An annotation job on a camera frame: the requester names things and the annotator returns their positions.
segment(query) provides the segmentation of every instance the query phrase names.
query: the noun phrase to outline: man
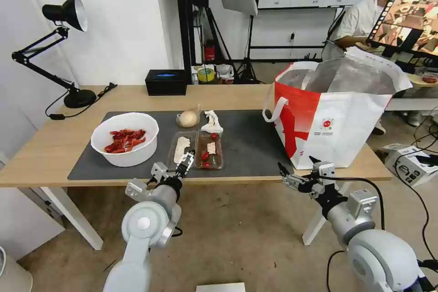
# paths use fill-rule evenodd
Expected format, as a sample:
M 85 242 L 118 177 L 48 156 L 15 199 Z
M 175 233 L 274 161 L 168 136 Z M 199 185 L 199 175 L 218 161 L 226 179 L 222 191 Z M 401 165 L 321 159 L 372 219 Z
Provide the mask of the man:
M 388 0 L 362 0 L 350 7 L 339 26 L 329 36 L 330 41 L 326 43 L 322 59 L 326 61 L 340 58 L 346 48 L 355 46 L 357 42 L 365 43 L 387 2 Z M 385 133 L 380 121 L 376 124 L 373 133 L 378 135 Z

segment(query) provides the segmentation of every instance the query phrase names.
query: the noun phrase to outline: white shirt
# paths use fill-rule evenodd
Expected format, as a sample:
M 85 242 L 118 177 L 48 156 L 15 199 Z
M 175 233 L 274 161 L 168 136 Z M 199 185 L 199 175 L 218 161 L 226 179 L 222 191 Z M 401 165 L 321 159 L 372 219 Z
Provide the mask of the white shirt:
M 333 31 L 330 40 L 339 40 L 346 36 L 367 37 L 379 19 L 383 8 L 377 5 L 377 0 L 362 0 L 358 4 L 350 7 L 340 25 Z M 340 58 L 344 55 L 343 49 L 327 43 L 323 53 L 323 61 Z

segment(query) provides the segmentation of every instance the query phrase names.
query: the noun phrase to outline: monitor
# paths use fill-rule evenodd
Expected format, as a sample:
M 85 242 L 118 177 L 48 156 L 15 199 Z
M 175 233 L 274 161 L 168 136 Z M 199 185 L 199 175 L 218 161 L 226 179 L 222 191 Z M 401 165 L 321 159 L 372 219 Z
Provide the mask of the monitor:
M 389 0 L 367 42 L 419 57 L 438 56 L 438 0 Z

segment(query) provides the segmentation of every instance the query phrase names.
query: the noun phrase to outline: black desk lamp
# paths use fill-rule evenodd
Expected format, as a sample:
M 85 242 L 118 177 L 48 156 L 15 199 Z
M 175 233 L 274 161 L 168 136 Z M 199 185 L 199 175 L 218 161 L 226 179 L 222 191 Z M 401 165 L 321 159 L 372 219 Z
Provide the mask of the black desk lamp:
M 53 47 L 60 43 L 62 40 L 68 38 L 69 28 L 63 25 L 63 22 L 67 22 L 69 25 L 77 30 L 86 32 L 88 29 L 88 21 L 85 15 L 85 10 L 81 0 L 67 0 L 63 5 L 44 5 L 42 7 L 42 14 L 47 19 L 53 21 L 53 23 L 59 26 L 52 33 L 47 34 L 45 37 L 35 41 L 31 45 L 23 48 L 17 52 L 12 53 L 12 59 L 31 70 L 41 74 L 42 76 L 56 82 L 68 90 L 68 95 L 64 98 L 64 104 L 69 108 L 81 108 L 93 104 L 96 101 L 96 94 L 91 90 L 80 90 L 74 86 L 74 82 L 60 78 L 53 75 L 37 65 L 31 63 L 30 59 L 43 51 Z M 34 48 L 44 40 L 59 34 L 60 39 L 55 40 L 47 46 Z

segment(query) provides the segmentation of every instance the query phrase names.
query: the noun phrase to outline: bag handle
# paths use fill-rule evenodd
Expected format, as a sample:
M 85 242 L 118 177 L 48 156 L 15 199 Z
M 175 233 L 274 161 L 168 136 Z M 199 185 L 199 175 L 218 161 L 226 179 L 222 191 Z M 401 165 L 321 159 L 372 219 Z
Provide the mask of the bag handle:
M 266 112 L 266 108 L 268 107 L 269 96 L 271 95 L 271 91 L 272 91 L 273 86 L 274 86 L 274 84 L 272 83 L 268 89 L 268 93 L 265 97 L 265 101 L 263 102 L 263 110 L 262 110 L 261 114 L 263 115 L 263 118 L 265 119 L 266 122 L 274 122 L 275 120 L 277 120 L 280 117 L 280 114 L 282 113 L 283 106 L 288 103 L 288 100 L 286 98 L 280 97 L 277 101 L 277 104 L 275 104 L 275 108 L 274 108 L 274 112 L 272 113 L 272 117 L 270 119 L 267 118 L 265 112 Z

